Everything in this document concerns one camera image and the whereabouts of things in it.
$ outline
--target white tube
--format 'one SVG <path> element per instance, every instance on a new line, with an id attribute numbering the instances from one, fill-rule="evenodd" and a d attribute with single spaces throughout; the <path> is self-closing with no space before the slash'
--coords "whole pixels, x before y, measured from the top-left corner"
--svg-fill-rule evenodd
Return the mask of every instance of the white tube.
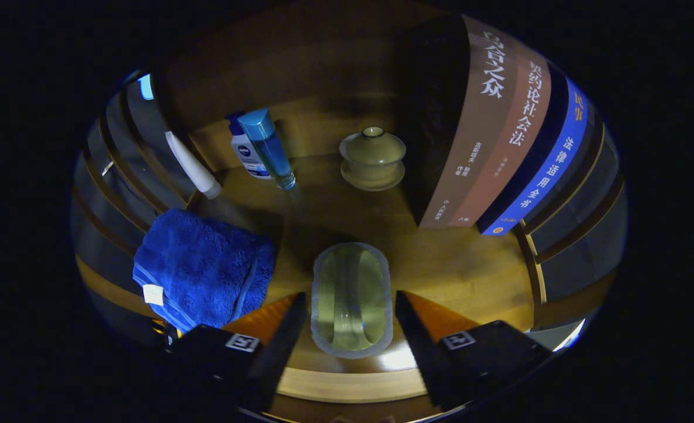
<path id="1" fill-rule="evenodd" d="M 193 185 L 198 188 L 198 190 L 204 193 L 209 200 L 212 200 L 221 193 L 221 186 L 219 182 L 212 176 L 210 172 L 200 164 L 198 160 L 188 151 L 188 148 L 180 142 L 172 131 L 167 131 L 164 133 L 167 138 L 167 144 L 170 145 L 170 150 L 172 150 L 173 155 L 180 166 L 183 167 L 183 171 L 186 171 L 188 177 L 192 180 Z"/>

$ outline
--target oval glass dish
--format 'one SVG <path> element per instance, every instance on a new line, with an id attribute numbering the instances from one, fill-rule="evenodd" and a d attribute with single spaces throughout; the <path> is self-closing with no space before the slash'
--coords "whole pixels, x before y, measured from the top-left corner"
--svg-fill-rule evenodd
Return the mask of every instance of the oval glass dish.
<path id="1" fill-rule="evenodd" d="M 381 353 L 393 337 L 392 292 L 384 254 L 363 243 L 328 247 L 315 260 L 311 332 L 339 358 Z"/>

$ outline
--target book spine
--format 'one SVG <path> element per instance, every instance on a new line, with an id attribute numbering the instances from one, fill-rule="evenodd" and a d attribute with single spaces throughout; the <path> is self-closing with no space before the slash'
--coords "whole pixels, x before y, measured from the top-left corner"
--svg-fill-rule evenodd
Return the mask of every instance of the book spine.
<path id="1" fill-rule="evenodd" d="M 462 16 L 470 41 L 470 73 L 452 147 L 421 228 L 448 226 L 478 179 L 506 122 L 516 90 L 513 41 L 491 26 Z"/>
<path id="2" fill-rule="evenodd" d="M 518 90 L 506 124 L 481 176 L 452 214 L 449 226 L 470 227 L 501 193 L 537 137 L 551 99 L 551 74 L 540 54 L 522 46 L 520 72 L 526 81 Z"/>
<path id="3" fill-rule="evenodd" d="M 519 220 L 524 219 L 531 209 L 543 199 L 551 188 L 569 168 L 576 152 L 580 149 L 588 122 L 588 102 L 584 94 L 567 78 L 569 88 L 569 107 L 564 126 L 558 135 L 550 155 L 530 180 L 527 187 L 517 196 L 514 203 L 494 221 L 494 224 L 483 230 L 483 235 L 502 236 L 507 233 Z"/>

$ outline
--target brown book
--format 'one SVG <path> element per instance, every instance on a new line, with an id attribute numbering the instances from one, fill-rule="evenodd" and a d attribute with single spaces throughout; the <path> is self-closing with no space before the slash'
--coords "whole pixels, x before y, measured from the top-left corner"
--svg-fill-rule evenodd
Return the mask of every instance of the brown book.
<path id="1" fill-rule="evenodd" d="M 470 45 L 467 90 L 446 164 L 420 221 L 424 228 L 450 224 L 494 150 L 517 83 L 527 83 L 526 75 L 517 80 L 518 55 L 511 37 L 468 16 L 462 20 Z"/>
<path id="2" fill-rule="evenodd" d="M 551 99 L 551 75 L 540 54 L 519 41 L 510 43 L 518 55 L 514 102 L 503 129 L 475 184 L 449 219 L 449 226 L 470 227 L 514 176 L 537 137 Z"/>

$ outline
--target blue towel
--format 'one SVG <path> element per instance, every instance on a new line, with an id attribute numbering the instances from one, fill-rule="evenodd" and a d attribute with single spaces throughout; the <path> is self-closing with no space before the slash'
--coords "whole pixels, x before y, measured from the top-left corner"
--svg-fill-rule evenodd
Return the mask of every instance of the blue towel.
<path id="1" fill-rule="evenodd" d="M 133 263 L 133 280 L 164 289 L 152 310 L 186 333 L 222 327 L 261 307 L 274 273 L 266 236 L 171 209 L 154 220 Z"/>

